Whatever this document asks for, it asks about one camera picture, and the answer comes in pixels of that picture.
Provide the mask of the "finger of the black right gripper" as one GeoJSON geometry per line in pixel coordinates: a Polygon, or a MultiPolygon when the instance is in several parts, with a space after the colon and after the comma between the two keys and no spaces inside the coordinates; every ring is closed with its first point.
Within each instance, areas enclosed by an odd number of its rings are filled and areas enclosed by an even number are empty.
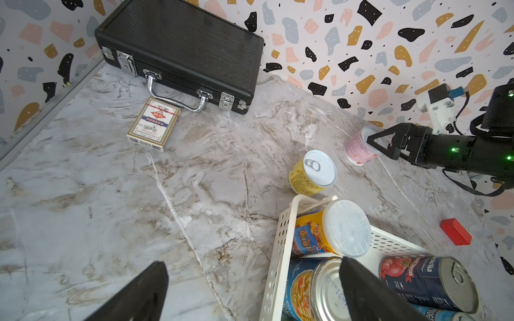
{"type": "Polygon", "coordinates": [[[370,135],[367,138],[367,143],[390,159],[406,159],[405,154],[402,152],[406,148],[406,143],[404,142],[405,138],[406,124],[400,123],[384,131],[370,135]]]}

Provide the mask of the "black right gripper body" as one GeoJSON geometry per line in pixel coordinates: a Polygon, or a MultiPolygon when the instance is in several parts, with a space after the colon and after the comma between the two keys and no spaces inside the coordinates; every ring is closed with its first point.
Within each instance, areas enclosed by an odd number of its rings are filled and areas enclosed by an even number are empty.
{"type": "Polygon", "coordinates": [[[395,155],[413,165],[513,178],[513,140],[502,137],[434,135],[429,127],[402,123],[395,155]]]}

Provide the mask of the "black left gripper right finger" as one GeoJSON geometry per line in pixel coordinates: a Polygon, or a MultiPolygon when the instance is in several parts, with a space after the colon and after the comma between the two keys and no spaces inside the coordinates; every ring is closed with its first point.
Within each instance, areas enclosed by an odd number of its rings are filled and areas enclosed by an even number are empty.
{"type": "Polygon", "coordinates": [[[356,259],[342,258],[339,279],[352,321],[426,320],[356,259]]]}

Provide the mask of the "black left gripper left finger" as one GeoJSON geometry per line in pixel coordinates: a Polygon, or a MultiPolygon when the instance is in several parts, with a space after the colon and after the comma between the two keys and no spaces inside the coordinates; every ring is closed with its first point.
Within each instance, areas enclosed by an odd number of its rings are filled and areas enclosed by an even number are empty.
{"type": "Polygon", "coordinates": [[[87,320],[159,320],[168,284],[166,264],[155,261],[87,320]]]}

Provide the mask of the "pink small can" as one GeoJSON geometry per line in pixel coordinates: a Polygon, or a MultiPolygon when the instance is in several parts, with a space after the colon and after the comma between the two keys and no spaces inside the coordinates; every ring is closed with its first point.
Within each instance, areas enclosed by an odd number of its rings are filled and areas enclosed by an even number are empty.
{"type": "Polygon", "coordinates": [[[364,127],[349,139],[343,147],[348,160],[357,166],[364,166],[383,153],[367,143],[368,137],[377,134],[379,130],[373,127],[364,127]]]}

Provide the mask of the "blue tin can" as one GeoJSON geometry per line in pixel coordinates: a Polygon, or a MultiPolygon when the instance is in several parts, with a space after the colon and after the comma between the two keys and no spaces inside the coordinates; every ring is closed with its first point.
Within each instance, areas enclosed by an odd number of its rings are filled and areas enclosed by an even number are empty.
{"type": "Polygon", "coordinates": [[[292,259],[282,313],[293,320],[351,320],[339,277],[341,262],[339,257],[292,259]]]}
{"type": "Polygon", "coordinates": [[[475,319],[464,312],[441,310],[427,306],[412,305],[414,309],[429,321],[474,321],[475,319]]]}

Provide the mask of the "tall yellow orange can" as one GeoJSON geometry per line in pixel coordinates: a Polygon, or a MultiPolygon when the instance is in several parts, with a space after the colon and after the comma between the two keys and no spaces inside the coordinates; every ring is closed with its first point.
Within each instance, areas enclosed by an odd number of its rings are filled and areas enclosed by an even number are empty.
{"type": "Polygon", "coordinates": [[[352,201],[337,200],[297,218],[292,254],[360,257],[368,252],[371,239],[364,211],[352,201]]]}

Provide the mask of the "dark tomato tin can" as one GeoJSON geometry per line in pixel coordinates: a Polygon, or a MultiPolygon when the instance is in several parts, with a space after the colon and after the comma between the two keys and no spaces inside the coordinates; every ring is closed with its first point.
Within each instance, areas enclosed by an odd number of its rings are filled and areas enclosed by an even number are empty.
{"type": "Polygon", "coordinates": [[[412,304],[469,314],[478,311],[475,283],[455,258],[386,258],[378,272],[389,288],[412,304]]]}

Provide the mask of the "yellow pineapple small can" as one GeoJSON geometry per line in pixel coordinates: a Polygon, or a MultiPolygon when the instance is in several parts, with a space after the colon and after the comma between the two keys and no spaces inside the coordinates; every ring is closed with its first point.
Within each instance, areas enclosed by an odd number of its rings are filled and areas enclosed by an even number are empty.
{"type": "Polygon", "coordinates": [[[289,184],[296,194],[311,197],[337,180],[337,168],[329,155],[319,150],[308,151],[289,171],[289,184]]]}

